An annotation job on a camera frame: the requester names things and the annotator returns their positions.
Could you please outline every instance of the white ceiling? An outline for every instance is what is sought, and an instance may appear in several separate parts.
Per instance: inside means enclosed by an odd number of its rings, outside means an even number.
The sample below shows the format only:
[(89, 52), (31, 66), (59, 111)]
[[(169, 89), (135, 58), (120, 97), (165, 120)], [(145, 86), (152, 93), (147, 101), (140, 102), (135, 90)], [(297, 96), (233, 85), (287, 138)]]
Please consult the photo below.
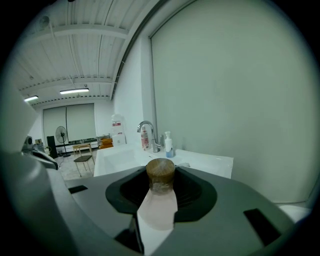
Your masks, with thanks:
[[(35, 106), (77, 97), (108, 99), (134, 32), (157, 2), (58, 0), (21, 36), (9, 66), (10, 83), (25, 98), (37, 95), (29, 102)], [(41, 23), (44, 16), (52, 31)], [(60, 94), (85, 86), (89, 92)]]

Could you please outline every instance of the wooden stool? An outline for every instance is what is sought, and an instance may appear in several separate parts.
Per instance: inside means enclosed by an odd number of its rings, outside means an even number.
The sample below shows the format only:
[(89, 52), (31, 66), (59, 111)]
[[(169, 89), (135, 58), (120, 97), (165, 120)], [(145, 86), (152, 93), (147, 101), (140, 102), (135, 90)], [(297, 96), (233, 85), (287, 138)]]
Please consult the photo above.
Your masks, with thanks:
[(73, 160), (73, 161), (75, 162), (75, 166), (76, 166), (76, 168), (77, 168), (77, 170), (78, 170), (78, 173), (79, 173), (80, 177), (81, 177), (81, 173), (80, 173), (80, 171), (79, 171), (77, 162), (82, 162), (85, 171), (87, 171), (87, 168), (86, 168), (86, 165), (85, 165), (84, 162), (88, 162), (88, 160), (89, 160), (90, 158), (92, 158), (92, 161), (94, 160), (94, 158), (93, 158), (92, 155), (83, 155), (83, 156), (80, 156), (80, 157), (78, 157), (77, 159)]

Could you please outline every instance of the black speaker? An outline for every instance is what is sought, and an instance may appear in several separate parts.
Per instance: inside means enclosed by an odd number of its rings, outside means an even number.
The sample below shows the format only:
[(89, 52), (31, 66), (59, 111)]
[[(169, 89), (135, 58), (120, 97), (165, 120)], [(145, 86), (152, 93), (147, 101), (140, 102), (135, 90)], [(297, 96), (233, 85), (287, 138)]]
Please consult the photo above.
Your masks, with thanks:
[(46, 140), (48, 142), (48, 147), (51, 148), (50, 156), (53, 159), (57, 158), (58, 154), (57, 154), (57, 149), (56, 149), (55, 136), (47, 136)]

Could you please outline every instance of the soap dispenser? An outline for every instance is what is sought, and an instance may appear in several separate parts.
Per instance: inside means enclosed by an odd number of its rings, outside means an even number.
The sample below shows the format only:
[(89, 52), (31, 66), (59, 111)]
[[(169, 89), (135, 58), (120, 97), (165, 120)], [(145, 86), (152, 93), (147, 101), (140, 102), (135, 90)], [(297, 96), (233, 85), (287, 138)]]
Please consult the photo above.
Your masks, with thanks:
[(167, 158), (173, 158), (174, 157), (174, 147), (172, 145), (172, 138), (170, 138), (170, 131), (165, 132), (165, 157)]

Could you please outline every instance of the black slot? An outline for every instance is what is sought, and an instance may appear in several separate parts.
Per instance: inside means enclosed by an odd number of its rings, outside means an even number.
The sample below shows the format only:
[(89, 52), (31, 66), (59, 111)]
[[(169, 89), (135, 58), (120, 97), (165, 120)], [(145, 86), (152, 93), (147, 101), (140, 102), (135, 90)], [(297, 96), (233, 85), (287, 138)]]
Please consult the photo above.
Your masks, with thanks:
[(281, 236), (279, 231), (268, 221), (259, 209), (246, 210), (243, 212), (251, 226), (261, 239), (264, 246), (271, 244)]
[(70, 187), (68, 188), (70, 194), (74, 194), (83, 190), (87, 190), (88, 188), (84, 185), (80, 185), (80, 186), (74, 186), (74, 187)]

